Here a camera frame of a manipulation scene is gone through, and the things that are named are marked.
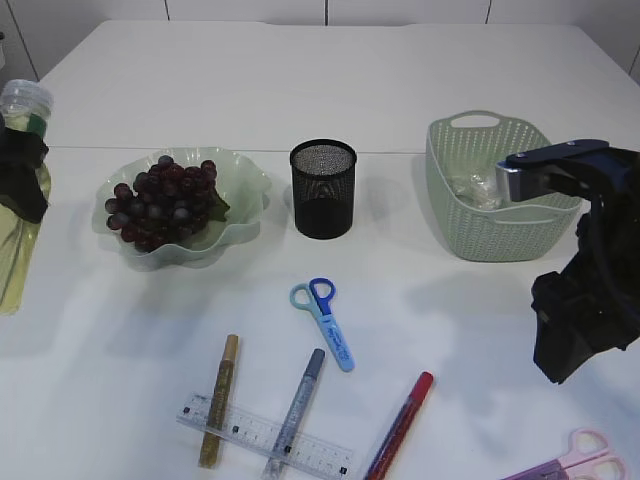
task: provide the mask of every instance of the scissors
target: scissors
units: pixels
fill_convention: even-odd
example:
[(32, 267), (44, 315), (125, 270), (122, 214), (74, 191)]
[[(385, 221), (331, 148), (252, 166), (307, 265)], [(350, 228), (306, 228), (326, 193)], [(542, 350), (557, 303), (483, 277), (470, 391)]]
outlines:
[[(585, 451), (580, 440), (596, 445)], [(602, 477), (599, 468), (608, 465), (615, 476)], [(609, 443), (601, 433), (595, 430), (580, 429), (571, 434), (569, 453), (555, 460), (518, 473), (503, 480), (629, 480), (622, 459), (609, 450)]]
[[(329, 293), (326, 297), (320, 296), (316, 289), (316, 285), (327, 285), (329, 287)], [(299, 291), (304, 291), (306, 293), (308, 302), (301, 303), (296, 300), (296, 294)], [(314, 278), (308, 285), (306, 283), (301, 283), (300, 285), (293, 287), (289, 294), (289, 300), (291, 301), (291, 305), (294, 307), (311, 312), (313, 318), (316, 319), (318, 327), (320, 327), (322, 335), (324, 335), (325, 340), (329, 344), (331, 353), (333, 353), (333, 356), (338, 362), (338, 366), (341, 370), (349, 372), (353, 370), (353, 367), (355, 367), (355, 362), (353, 361), (353, 356), (349, 351), (349, 346), (347, 345), (335, 318), (333, 318), (331, 308), (329, 307), (329, 302), (335, 293), (336, 287), (331, 280), (327, 278)]]

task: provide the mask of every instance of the purple scissors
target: purple scissors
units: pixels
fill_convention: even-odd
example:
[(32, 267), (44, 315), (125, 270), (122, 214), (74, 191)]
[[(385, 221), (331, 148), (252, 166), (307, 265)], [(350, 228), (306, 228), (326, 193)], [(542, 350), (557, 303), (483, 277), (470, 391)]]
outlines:
[[(582, 447), (583, 441), (590, 445), (586, 451)], [(629, 480), (622, 459), (611, 454), (604, 435), (594, 430), (581, 429), (571, 434), (569, 453), (566, 455), (503, 480), (604, 480), (598, 471), (605, 465), (615, 474), (614, 477), (606, 478)]]

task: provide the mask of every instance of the blue scissors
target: blue scissors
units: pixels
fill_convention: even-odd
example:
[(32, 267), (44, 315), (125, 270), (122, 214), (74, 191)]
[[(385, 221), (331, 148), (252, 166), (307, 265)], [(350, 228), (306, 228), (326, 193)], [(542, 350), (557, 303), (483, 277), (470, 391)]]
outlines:
[[(329, 294), (326, 297), (321, 297), (316, 289), (316, 285), (327, 285), (330, 289)], [(307, 294), (307, 303), (300, 303), (296, 300), (296, 294), (301, 290)], [(341, 370), (350, 372), (353, 370), (353, 367), (355, 367), (355, 362), (329, 307), (329, 301), (331, 301), (335, 293), (336, 287), (331, 280), (327, 278), (314, 278), (308, 285), (301, 283), (293, 287), (289, 294), (289, 300), (294, 307), (311, 312), (313, 318), (316, 319), (318, 327), (320, 327), (322, 335), (324, 335), (325, 340), (329, 344), (331, 353), (333, 353), (333, 356), (338, 362), (338, 366)]]

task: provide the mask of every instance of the yellow liquid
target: yellow liquid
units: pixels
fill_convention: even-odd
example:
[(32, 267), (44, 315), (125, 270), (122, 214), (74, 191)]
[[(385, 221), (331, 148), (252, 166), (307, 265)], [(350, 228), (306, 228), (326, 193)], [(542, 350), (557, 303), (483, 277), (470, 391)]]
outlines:
[[(38, 183), (48, 200), (51, 176), (46, 165), (36, 170)], [(0, 314), (15, 313), (22, 302), (31, 255), (41, 223), (30, 223), (0, 205)]]

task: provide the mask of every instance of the red marker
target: red marker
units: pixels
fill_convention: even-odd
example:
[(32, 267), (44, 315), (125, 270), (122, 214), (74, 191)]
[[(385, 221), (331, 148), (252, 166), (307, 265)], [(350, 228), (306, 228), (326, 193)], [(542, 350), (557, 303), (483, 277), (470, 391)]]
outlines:
[(431, 385), (433, 385), (433, 375), (429, 372), (422, 372), (398, 416), (393, 421), (393, 425), (391, 425), (380, 450), (371, 462), (364, 480), (382, 480), (384, 478)]

